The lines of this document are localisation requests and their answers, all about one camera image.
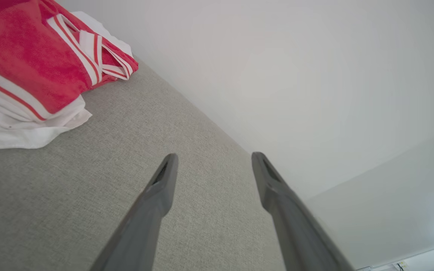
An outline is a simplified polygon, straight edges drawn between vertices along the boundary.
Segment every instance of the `red fabric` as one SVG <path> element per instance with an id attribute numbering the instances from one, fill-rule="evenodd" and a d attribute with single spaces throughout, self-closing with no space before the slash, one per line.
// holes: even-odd
<path id="1" fill-rule="evenodd" d="M 47 23 L 57 14 L 79 30 L 94 33 L 53 0 L 0 0 L 0 75 L 33 95 L 51 114 L 82 92 L 117 80 L 102 74 L 102 82 L 92 86 L 81 60 Z M 73 34 L 78 40 L 79 33 Z M 137 71 L 138 63 L 131 56 L 105 38 L 102 43 Z M 102 60 L 121 66 L 105 49 Z"/>

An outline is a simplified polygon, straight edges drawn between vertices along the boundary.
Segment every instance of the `gray fabric surface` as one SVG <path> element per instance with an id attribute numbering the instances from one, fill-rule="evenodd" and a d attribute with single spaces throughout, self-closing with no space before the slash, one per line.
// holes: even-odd
<path id="1" fill-rule="evenodd" d="M 170 152 L 179 175 L 153 269 L 284 269 L 250 155 L 181 94 L 140 62 L 84 98 L 81 127 L 0 150 L 0 271 L 88 270 Z"/>

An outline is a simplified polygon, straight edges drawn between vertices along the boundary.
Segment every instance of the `red and white clothing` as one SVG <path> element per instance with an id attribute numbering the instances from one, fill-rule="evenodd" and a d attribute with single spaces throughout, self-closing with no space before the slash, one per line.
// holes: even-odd
<path id="1" fill-rule="evenodd" d="M 138 69 L 127 44 L 82 14 L 103 36 L 52 0 L 0 0 L 0 149 L 40 148 L 81 125 L 82 92 Z"/>

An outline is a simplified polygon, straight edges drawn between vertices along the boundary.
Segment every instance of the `gray textile surface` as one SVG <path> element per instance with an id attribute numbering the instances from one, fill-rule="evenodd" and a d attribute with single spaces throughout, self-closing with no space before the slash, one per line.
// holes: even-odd
<path id="1" fill-rule="evenodd" d="M 88 270 L 167 153 L 179 155 L 157 271 L 282 270 L 250 155 L 144 63 L 85 93 L 93 117 L 0 150 L 0 271 Z"/>

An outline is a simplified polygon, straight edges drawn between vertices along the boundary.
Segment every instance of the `electrical outlet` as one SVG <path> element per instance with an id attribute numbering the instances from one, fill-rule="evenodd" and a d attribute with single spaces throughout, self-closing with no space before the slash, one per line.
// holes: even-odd
<path id="1" fill-rule="evenodd" d="M 406 264 L 403 261 L 396 262 L 396 263 L 393 264 L 393 266 L 398 271 L 410 271 L 410 269 L 408 268 L 408 264 Z"/>

